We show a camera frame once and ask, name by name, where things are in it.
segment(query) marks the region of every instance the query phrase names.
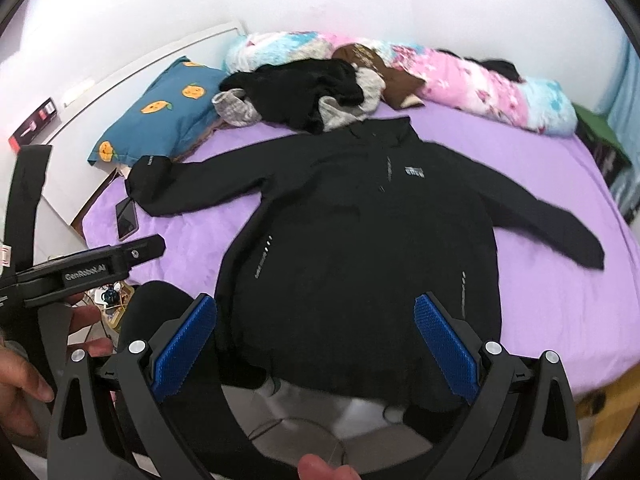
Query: finger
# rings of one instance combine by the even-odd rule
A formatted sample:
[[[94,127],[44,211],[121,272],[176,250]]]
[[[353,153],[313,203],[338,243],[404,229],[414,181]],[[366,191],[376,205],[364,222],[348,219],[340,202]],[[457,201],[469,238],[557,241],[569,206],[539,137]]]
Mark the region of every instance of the finger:
[[[8,430],[23,436],[37,436],[40,433],[22,394],[15,397],[9,412],[0,417],[0,424]]]
[[[85,341],[84,343],[76,343],[69,345],[67,354],[71,355],[74,350],[82,349],[91,357],[104,357],[113,353],[113,342],[107,337]]]
[[[305,455],[298,462],[300,480],[332,480],[334,470],[316,455]]]
[[[100,321],[102,313],[95,305],[82,305],[73,308],[69,333],[73,334],[84,327],[91,326]]]
[[[18,354],[0,348],[0,383],[10,384],[42,402],[53,400],[53,390],[28,361]]]
[[[343,465],[335,470],[333,480],[360,480],[360,476],[353,467]]]
[[[84,292],[78,292],[77,294],[74,294],[72,296],[69,296],[68,298],[65,298],[65,301],[69,305],[75,305],[78,301],[81,301],[82,298],[84,298]]]

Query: hand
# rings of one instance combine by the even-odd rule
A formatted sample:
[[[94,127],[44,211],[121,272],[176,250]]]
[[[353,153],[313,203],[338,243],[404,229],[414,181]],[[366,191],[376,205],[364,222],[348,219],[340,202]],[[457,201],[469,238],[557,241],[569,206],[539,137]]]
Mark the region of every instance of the hand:
[[[360,480],[355,469],[348,465],[332,469],[324,460],[316,455],[305,455],[298,463],[300,480]]]
[[[77,303],[79,298],[68,298]],[[93,305],[74,308],[69,333],[91,326],[100,321],[100,309]],[[111,354],[113,345],[108,338],[69,345],[68,351],[84,349],[92,357]],[[53,390],[47,381],[28,361],[0,344],[0,426],[24,436],[37,436],[36,425],[24,395],[42,402],[53,400]]]

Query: blue pillow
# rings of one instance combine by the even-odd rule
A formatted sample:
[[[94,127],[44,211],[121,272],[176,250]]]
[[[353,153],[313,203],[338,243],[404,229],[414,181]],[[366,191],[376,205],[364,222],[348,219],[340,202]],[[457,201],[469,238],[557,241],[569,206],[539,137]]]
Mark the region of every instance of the blue pillow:
[[[218,118],[211,98],[225,77],[222,70],[187,57],[176,59],[100,137],[89,164],[103,160],[133,166],[143,155],[185,154]]]

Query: light blue curtain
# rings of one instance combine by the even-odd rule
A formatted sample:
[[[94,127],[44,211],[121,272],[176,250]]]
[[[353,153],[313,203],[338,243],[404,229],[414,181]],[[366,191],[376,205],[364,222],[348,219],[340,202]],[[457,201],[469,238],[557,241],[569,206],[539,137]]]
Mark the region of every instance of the light blue curtain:
[[[612,102],[607,123],[631,159],[632,167],[623,170],[611,186],[611,193],[624,215],[640,200],[640,58],[627,40],[625,66]],[[602,105],[605,110],[608,104]]]

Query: jacket sleeve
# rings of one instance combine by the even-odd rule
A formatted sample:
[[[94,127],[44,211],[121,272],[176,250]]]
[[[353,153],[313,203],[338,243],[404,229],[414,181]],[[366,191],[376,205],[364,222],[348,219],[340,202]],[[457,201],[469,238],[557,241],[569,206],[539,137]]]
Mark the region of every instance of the jacket sleeve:
[[[127,194],[149,215],[168,216],[212,207],[252,189],[264,190],[301,137],[258,142],[202,162],[145,155],[131,168]]]
[[[481,197],[494,226],[528,231],[583,267],[604,268],[598,239],[569,211],[537,199],[522,186],[491,168],[433,143],[441,160]]]

